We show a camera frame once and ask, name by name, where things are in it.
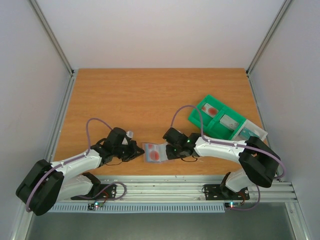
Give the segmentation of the red white credit card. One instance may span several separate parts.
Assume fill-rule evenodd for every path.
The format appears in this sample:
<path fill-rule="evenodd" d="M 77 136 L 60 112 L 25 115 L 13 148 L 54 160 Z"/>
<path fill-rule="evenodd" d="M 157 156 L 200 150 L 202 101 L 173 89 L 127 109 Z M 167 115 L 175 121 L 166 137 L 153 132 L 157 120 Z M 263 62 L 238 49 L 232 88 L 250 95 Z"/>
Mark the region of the red white credit card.
<path fill-rule="evenodd" d="M 144 161 L 147 163 L 159 163 L 160 162 L 160 150 L 157 144 L 145 143 L 144 147 Z"/>

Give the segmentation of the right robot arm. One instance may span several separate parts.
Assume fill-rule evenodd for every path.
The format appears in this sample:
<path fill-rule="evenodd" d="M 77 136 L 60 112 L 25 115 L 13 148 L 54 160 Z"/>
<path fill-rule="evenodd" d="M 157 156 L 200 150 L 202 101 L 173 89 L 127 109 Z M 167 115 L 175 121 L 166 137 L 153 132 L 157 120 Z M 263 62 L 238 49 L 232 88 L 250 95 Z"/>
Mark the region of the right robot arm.
<path fill-rule="evenodd" d="M 186 136 L 173 127 L 164 134 L 166 156 L 169 160 L 192 157 L 213 157 L 237 163 L 241 169 L 228 172 L 217 193 L 230 200 L 245 188 L 256 185 L 270 188 L 280 165 L 280 158 L 258 137 L 248 140 L 221 140 L 192 133 Z"/>

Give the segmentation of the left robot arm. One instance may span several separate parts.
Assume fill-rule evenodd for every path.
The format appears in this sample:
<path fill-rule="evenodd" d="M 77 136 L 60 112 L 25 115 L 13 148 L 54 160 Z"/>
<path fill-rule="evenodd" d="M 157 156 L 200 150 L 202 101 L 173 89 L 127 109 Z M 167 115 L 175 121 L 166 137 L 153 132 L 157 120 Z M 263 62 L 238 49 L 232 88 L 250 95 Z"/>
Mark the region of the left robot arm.
<path fill-rule="evenodd" d="M 57 202 L 71 200 L 116 199 L 116 185 L 102 184 L 89 171 L 109 164 L 113 158 L 129 162 L 144 154 L 133 140 L 133 133 L 113 128 L 106 138 L 85 152 L 61 161 L 37 161 L 18 186 L 15 195 L 28 212 L 37 216 L 47 213 Z"/>

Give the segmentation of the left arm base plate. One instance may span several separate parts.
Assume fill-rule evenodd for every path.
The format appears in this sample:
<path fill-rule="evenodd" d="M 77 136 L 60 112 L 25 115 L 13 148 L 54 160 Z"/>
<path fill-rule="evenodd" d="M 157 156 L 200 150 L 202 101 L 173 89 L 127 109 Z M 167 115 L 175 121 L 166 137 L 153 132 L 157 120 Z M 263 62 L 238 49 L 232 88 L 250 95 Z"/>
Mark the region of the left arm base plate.
<path fill-rule="evenodd" d="M 92 189 L 86 195 L 77 195 L 71 198 L 71 200 L 101 200 L 101 199 L 114 199 L 117 193 L 116 184 L 100 184 L 93 185 Z"/>

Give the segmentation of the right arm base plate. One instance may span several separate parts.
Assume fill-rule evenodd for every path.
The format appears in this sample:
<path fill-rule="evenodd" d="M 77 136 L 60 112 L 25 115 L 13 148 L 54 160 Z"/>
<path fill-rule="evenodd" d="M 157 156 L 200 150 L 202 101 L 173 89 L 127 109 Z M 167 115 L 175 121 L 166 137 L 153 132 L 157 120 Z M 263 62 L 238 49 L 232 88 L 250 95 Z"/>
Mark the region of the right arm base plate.
<path fill-rule="evenodd" d="M 201 192 L 207 201 L 246 201 L 250 199 L 247 187 L 241 189 L 240 192 L 233 192 L 228 188 L 222 192 L 219 184 L 205 184 Z"/>

